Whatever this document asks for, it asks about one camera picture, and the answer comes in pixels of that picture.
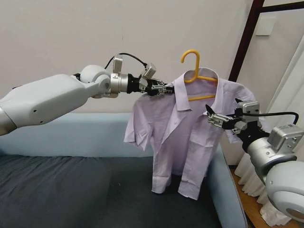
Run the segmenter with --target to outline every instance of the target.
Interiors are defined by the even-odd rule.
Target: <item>wooden floor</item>
[[[236,183],[237,191],[240,196],[240,199],[243,204],[244,211],[246,212],[247,216],[250,218],[251,222],[256,228],[269,228],[269,226],[265,223],[260,215],[260,209],[262,207],[261,204],[257,203],[256,197],[251,197],[244,192],[242,192],[241,185],[238,185],[239,177],[234,174],[234,170],[230,170],[233,176],[234,182]],[[274,226],[275,228],[299,228],[299,225],[296,221],[291,220],[285,226]]]

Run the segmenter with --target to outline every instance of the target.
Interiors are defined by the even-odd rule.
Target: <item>hanger hook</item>
[[[195,50],[195,49],[190,49],[190,50],[188,50],[188,51],[186,51],[184,54],[182,54],[182,56],[181,56],[181,63],[183,63],[184,62],[184,60],[185,60],[185,57],[188,55],[188,54],[190,54],[190,53],[193,53],[193,54],[195,54],[196,55],[196,62],[195,62],[195,72],[194,72],[194,77],[193,78],[191,78],[191,79],[189,79],[189,80],[184,80],[186,83],[190,83],[190,82],[194,82],[194,80],[198,77],[198,75],[199,75],[199,66],[200,66],[200,54],[199,54],[199,52],[197,51],[197,50]]]

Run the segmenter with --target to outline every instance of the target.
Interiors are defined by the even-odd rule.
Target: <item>short-sleeve shirt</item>
[[[220,79],[216,72],[200,68],[199,75],[216,78],[217,84],[197,79],[187,71],[168,86],[174,94],[150,97],[144,94],[134,104],[124,141],[145,150],[148,143],[154,151],[152,191],[163,193],[171,175],[181,175],[178,192],[198,199],[200,186],[218,146],[223,130],[208,123],[205,105],[218,114],[233,114],[235,98],[254,101],[252,92],[243,85]],[[216,95],[215,98],[189,101],[190,97]],[[228,133],[230,142],[237,137]]]

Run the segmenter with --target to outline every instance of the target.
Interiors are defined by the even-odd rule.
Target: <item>shirt sleeve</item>
[[[235,98],[237,99],[240,99],[242,101],[256,101],[256,98],[254,97],[253,93],[243,87],[237,94],[236,94],[236,97],[234,97],[232,99],[232,104],[231,104],[231,108],[229,110],[229,113],[228,114],[233,114],[234,113],[234,110],[238,107],[237,105],[237,102],[235,101]],[[269,127],[269,125],[267,124],[266,120],[264,117],[259,117],[259,121],[260,123],[262,124],[262,129],[266,132],[270,132],[271,129]],[[235,134],[233,134],[233,132],[231,130],[225,130],[225,134],[226,136],[228,137],[228,140],[230,143],[237,143],[237,142],[242,142]]]
[[[124,136],[125,143],[131,143],[145,151],[152,135],[151,121],[147,112],[148,105],[140,99],[136,101]]]

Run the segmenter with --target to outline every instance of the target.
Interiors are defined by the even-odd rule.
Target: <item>white curtain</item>
[[[300,115],[297,126],[304,129],[304,37],[302,38],[281,83],[268,107],[268,112],[293,111]],[[267,123],[274,127],[292,123],[293,116],[268,117]],[[298,160],[304,161],[304,139],[294,149]],[[248,154],[244,154],[235,174],[241,177],[239,184],[244,185],[243,191],[249,196],[257,197],[263,204],[260,213],[269,226],[285,225],[290,218],[278,211],[269,202],[265,187],[256,175]]]

